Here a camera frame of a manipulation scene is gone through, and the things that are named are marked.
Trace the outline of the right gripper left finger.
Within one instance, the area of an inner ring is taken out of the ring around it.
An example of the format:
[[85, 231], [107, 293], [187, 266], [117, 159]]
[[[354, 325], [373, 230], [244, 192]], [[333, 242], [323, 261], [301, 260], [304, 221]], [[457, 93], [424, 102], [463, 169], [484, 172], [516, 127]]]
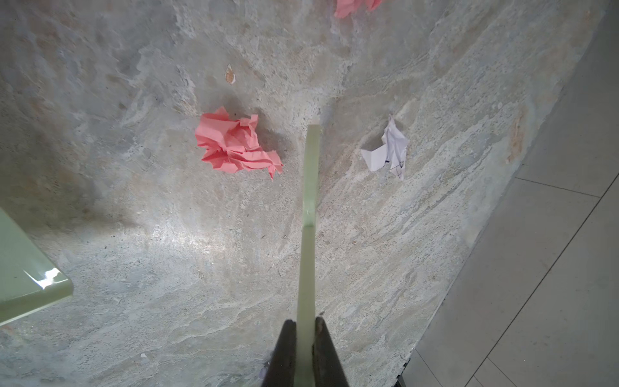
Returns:
[[297, 324], [285, 320], [262, 387], [293, 387], [297, 348]]

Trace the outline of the white paper scrap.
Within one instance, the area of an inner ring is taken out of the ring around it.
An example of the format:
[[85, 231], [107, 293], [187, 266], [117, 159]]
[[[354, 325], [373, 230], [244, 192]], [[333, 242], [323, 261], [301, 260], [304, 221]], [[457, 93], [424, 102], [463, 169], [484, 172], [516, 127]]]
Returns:
[[380, 139], [382, 142], [380, 147], [374, 150], [360, 150], [368, 170], [376, 172], [388, 165], [389, 171], [400, 181], [403, 181], [409, 140], [398, 129], [392, 115], [388, 118], [388, 123]]

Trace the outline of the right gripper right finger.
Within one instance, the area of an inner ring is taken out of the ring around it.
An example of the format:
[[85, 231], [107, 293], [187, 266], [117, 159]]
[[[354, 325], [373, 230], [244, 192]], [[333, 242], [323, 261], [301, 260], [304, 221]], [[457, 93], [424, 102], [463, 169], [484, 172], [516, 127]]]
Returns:
[[313, 371], [316, 387], [349, 386], [327, 324], [322, 316], [315, 319]]

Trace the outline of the pink paper scrap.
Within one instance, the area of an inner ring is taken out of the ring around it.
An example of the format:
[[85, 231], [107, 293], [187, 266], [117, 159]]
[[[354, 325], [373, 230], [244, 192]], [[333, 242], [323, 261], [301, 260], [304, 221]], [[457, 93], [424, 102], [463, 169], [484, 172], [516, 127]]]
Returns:
[[242, 170], [265, 169], [270, 177], [283, 172], [277, 152], [265, 151], [256, 132], [259, 116], [233, 119], [224, 107], [202, 114], [195, 130], [201, 160], [214, 170], [235, 174]]
[[337, 0], [334, 16], [338, 19], [344, 19], [358, 11], [362, 4], [365, 5], [367, 11], [371, 12], [377, 9], [381, 3], [381, 0]]

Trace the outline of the green hand brush white bristles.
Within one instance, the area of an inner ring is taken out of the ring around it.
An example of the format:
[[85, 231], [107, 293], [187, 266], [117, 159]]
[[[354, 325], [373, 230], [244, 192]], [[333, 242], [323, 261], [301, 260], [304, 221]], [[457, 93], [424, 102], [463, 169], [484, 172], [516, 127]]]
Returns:
[[310, 125], [306, 136], [303, 195], [301, 258], [298, 282], [297, 343], [295, 386], [313, 386], [313, 346], [315, 336], [315, 237], [316, 208], [319, 192], [319, 154], [322, 127]]

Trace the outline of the green dustpan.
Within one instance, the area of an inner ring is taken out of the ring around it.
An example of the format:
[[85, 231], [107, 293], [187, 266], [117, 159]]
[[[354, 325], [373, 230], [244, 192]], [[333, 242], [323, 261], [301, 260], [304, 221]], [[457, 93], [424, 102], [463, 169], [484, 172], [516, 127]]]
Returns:
[[69, 298], [73, 282], [1, 211], [1, 324]]

